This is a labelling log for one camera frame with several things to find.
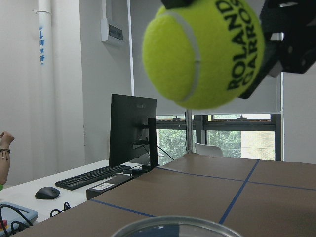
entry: tennis ball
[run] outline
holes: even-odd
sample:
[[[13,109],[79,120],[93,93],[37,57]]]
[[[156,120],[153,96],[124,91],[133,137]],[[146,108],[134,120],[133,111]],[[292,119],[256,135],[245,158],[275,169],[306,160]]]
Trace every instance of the tennis ball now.
[[[159,9],[145,31],[143,62],[162,96],[187,109],[215,108],[252,84],[264,45],[244,0],[195,0]]]

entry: blue tape line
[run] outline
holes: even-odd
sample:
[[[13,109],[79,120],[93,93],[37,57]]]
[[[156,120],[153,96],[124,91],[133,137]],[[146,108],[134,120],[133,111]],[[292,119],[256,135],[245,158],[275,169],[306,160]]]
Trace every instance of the blue tape line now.
[[[245,187],[246,183],[248,182],[250,176],[252,175],[252,173],[254,172],[255,168],[257,167],[259,163],[259,160],[257,160],[257,162],[255,163],[255,165],[252,167],[250,173],[248,174],[247,178],[245,179],[245,181],[243,182],[242,186],[239,188],[238,192],[236,193],[235,197],[233,198],[231,204],[228,206],[227,210],[225,211],[224,215],[222,216],[222,218],[220,219],[220,221],[218,222],[219,224],[223,224],[227,218],[227,216],[229,215],[231,209],[233,208],[234,204],[236,203],[238,197],[240,196],[243,188]]]
[[[186,173],[186,172],[181,172],[181,171],[171,170],[171,169],[166,169],[166,168],[161,168],[161,167],[155,167],[155,169],[163,169],[163,170],[167,170],[167,171],[171,171],[171,172],[176,172],[176,173],[180,173],[180,174],[188,174],[188,175],[193,175],[193,176],[200,176],[200,177],[208,177],[208,178],[214,178],[214,179],[225,179],[225,180],[233,180],[233,181],[244,182],[244,180],[241,180],[241,179],[222,178],[222,177],[218,177],[218,176],[210,176],[210,175],[202,175],[202,174],[191,174],[191,173]]]
[[[282,188],[290,188],[290,189],[301,189],[301,190],[308,190],[308,191],[316,191],[316,189],[301,188],[301,187],[281,185],[281,184],[269,184],[269,183],[253,182],[253,181],[249,181],[249,183],[250,184],[270,185],[270,186],[276,186],[276,187],[282,187]]]
[[[150,215],[150,214],[147,214],[147,213],[135,211],[135,210],[128,209],[128,208],[125,208],[125,207],[121,207],[121,206],[112,205],[112,204],[109,204],[109,203],[106,203],[106,202],[102,202],[102,201],[98,201],[98,200],[94,200],[94,199],[90,199],[90,201],[97,202],[99,204],[110,206],[110,207],[117,208],[117,209],[120,209],[120,210],[129,211],[129,212],[132,212],[132,213],[135,213],[135,214],[139,214],[139,215],[143,215],[143,216],[155,217],[154,215]]]

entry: black device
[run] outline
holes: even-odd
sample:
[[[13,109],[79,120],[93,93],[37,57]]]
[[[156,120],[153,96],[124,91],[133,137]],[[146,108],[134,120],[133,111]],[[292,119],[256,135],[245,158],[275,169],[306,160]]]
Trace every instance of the black device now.
[[[120,186],[130,180],[134,179],[134,176],[124,175],[124,174],[118,174],[111,178],[110,180],[107,180],[106,182],[96,185],[90,189],[87,189],[86,195],[87,200],[90,200],[108,190],[111,190],[113,188],[116,188],[117,186]]]
[[[60,191],[54,187],[43,187],[36,192],[35,197],[37,199],[55,199],[59,194]]]
[[[131,167],[127,165],[118,165],[116,167],[105,166],[84,174],[58,181],[55,183],[55,186],[68,190],[74,190],[99,180],[109,178],[114,174],[122,173],[124,170],[130,168]]]
[[[110,167],[148,152],[149,170],[158,166],[156,105],[156,99],[112,94]]]

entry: white desk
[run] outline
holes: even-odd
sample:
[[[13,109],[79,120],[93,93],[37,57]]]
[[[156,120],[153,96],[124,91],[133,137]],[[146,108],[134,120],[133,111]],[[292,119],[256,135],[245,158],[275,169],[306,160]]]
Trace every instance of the white desk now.
[[[67,179],[79,174],[89,172],[104,166],[109,165],[108,160],[102,160],[96,163],[88,164],[82,167],[71,169],[58,174],[50,175],[41,179],[36,179],[24,184],[16,185],[10,188],[3,189],[0,192],[0,202],[7,201],[16,205],[35,210],[39,216],[35,223],[44,221],[50,217],[50,212],[54,209],[63,210],[64,203],[68,202],[71,207],[77,206],[86,199],[86,190],[106,181],[101,180],[90,185],[75,189],[73,191],[59,188],[55,186],[55,182]],[[131,167],[136,166],[134,163],[125,163]],[[36,199],[35,193],[43,187],[51,186],[60,191],[60,195],[56,199]]]

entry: computer mouse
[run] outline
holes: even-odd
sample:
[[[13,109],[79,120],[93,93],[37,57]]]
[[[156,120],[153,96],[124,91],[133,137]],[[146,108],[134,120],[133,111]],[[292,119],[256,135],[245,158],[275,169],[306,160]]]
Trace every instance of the computer mouse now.
[[[54,187],[44,187],[36,192],[35,197],[37,199],[55,199],[59,194],[60,191]]]

